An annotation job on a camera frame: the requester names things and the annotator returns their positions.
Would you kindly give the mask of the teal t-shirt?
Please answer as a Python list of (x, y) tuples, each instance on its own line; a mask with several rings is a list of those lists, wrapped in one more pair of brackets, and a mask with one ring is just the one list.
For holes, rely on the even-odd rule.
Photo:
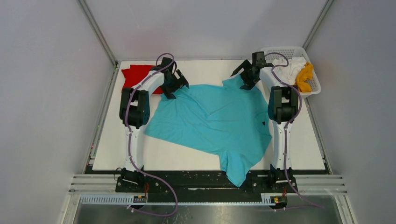
[(219, 157), (220, 169), (240, 187), (264, 156), (272, 136), (267, 102), (259, 88), (242, 89), (242, 79), (221, 86), (197, 84), (162, 97), (147, 136)]

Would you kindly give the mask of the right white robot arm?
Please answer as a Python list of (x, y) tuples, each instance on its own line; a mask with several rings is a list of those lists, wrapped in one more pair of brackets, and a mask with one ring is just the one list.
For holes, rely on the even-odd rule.
[(274, 157), (270, 165), (268, 186), (270, 190), (280, 192), (287, 186), (295, 186), (289, 153), (290, 135), (293, 122), (302, 108), (302, 97), (294, 86), (285, 83), (275, 74), (275, 69), (279, 66), (266, 61), (266, 57), (272, 55), (285, 58), (278, 52), (254, 52), (252, 60), (242, 62), (232, 75), (241, 77), (243, 90), (251, 90), (259, 81), (269, 87), (267, 111), (274, 128)]

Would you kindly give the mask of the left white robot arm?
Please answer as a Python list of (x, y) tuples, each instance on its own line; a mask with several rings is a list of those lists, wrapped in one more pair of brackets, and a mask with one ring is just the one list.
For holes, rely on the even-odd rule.
[(156, 65), (132, 87), (121, 92), (119, 117), (126, 131), (126, 158), (123, 171), (139, 173), (143, 168), (143, 134), (150, 118), (150, 97), (160, 88), (167, 99), (175, 99), (175, 92), (189, 83), (177, 68), (174, 56), (161, 54)]

